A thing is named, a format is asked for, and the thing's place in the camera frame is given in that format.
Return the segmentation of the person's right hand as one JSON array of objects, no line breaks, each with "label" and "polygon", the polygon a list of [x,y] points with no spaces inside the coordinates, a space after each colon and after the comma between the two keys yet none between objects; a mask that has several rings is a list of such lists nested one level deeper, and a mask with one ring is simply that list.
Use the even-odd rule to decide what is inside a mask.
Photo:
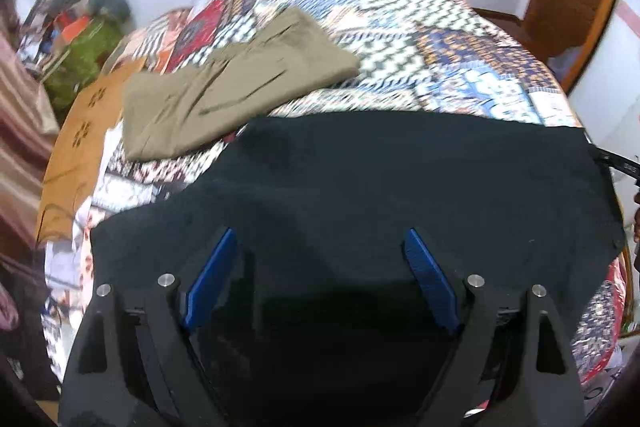
[{"label": "person's right hand", "polygon": [[634,269],[640,272],[640,191],[634,195],[634,202],[637,204],[636,212],[634,213],[634,226],[632,227],[632,238],[634,239],[634,252],[636,257],[634,258]]}]

